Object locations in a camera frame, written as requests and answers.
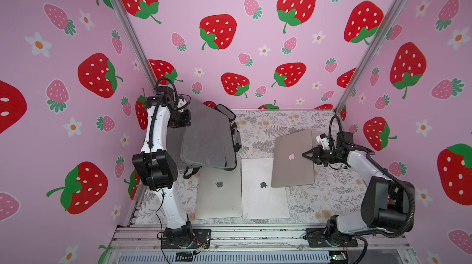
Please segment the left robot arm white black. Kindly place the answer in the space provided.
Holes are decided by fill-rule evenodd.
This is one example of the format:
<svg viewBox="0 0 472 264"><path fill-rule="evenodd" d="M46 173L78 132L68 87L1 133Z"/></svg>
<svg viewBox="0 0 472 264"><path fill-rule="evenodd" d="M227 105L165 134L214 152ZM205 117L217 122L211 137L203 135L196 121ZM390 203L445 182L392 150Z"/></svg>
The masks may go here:
<svg viewBox="0 0 472 264"><path fill-rule="evenodd" d="M161 194L161 209L167 219L162 236L170 241L192 239L191 222L183 211L179 197L173 193L173 184L178 180L178 167L167 152L168 128L191 124L190 112L186 104L179 104L179 100L174 83L167 77L159 78L155 94L145 100L148 124L143 147L132 158L143 185Z"/></svg>

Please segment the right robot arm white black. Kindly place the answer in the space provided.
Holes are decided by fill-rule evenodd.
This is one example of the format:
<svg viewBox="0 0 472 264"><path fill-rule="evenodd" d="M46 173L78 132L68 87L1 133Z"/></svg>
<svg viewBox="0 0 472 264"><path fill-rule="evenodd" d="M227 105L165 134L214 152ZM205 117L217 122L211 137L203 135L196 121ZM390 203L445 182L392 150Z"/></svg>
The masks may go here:
<svg viewBox="0 0 472 264"><path fill-rule="evenodd" d="M305 239L331 246L351 242L365 235L398 238L414 225L414 186L401 181L378 164L374 152L354 143L348 132L318 136L318 145L302 157L316 165L343 164L354 169L367 185L359 211L332 216L323 229L308 228Z"/></svg>

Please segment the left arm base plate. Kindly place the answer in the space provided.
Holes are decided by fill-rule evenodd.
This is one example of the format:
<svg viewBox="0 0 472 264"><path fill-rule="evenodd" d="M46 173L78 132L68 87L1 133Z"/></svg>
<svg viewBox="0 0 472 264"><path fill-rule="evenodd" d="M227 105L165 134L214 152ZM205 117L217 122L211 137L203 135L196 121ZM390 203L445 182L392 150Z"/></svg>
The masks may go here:
<svg viewBox="0 0 472 264"><path fill-rule="evenodd" d="M195 229L189 232L184 228L167 228L163 233L161 248L169 249L198 249L207 248L211 241L211 229Z"/></svg>

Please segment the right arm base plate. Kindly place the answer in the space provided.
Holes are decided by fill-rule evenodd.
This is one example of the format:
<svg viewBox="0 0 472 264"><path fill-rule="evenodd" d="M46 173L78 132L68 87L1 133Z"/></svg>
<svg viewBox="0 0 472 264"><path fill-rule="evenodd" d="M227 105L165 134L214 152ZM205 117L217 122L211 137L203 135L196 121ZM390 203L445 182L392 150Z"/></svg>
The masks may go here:
<svg viewBox="0 0 472 264"><path fill-rule="evenodd" d="M356 248L357 240L350 235L328 234L326 228L307 228L302 236L310 248Z"/></svg>

